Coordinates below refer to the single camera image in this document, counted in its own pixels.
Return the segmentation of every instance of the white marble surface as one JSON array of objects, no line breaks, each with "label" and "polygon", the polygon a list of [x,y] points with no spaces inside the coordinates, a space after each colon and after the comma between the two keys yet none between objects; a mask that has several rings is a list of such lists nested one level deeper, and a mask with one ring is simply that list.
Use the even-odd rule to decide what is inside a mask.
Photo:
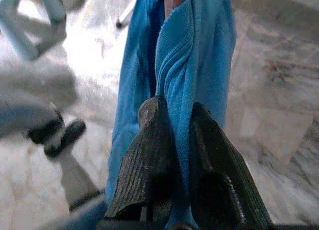
[{"label": "white marble surface", "polygon": [[[1,230],[36,229],[105,187],[127,36],[115,22],[130,1],[63,0],[66,23],[52,30],[39,0],[21,0],[18,12],[25,15],[16,18],[42,53],[34,62],[22,62],[0,34],[0,84],[54,103],[66,122],[80,117],[87,124],[85,135],[56,161],[19,134],[0,139]],[[237,44],[226,134],[274,222],[319,223],[319,12],[291,0],[233,4]],[[303,134],[295,135],[291,122],[289,132],[275,131],[271,115],[277,122],[307,116]],[[288,162],[280,161],[276,145],[260,144],[256,133],[263,128],[270,138],[298,140],[285,149],[292,153]]]}]

